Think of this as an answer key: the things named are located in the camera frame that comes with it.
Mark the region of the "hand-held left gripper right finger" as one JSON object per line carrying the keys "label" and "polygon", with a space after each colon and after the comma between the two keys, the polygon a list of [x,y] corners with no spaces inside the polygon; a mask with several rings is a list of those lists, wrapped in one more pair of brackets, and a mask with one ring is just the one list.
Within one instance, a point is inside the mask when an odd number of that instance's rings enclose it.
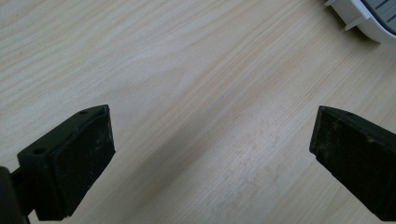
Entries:
{"label": "hand-held left gripper right finger", "polygon": [[320,106],[309,151],[382,221],[396,221],[396,133]]}

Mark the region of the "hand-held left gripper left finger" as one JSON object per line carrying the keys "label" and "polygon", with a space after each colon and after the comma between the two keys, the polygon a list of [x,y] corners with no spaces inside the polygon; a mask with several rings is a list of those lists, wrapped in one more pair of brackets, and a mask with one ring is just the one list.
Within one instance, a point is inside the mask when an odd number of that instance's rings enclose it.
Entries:
{"label": "hand-held left gripper left finger", "polygon": [[77,112],[18,153],[22,212],[72,216],[114,154],[109,106]]}

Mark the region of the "white plastic basket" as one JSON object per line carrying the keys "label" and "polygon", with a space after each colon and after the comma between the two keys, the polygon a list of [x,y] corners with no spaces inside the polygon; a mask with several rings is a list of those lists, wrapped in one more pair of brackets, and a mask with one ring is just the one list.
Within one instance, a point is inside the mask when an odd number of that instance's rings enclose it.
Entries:
{"label": "white plastic basket", "polygon": [[372,40],[396,45],[396,0],[326,0],[345,24]]}

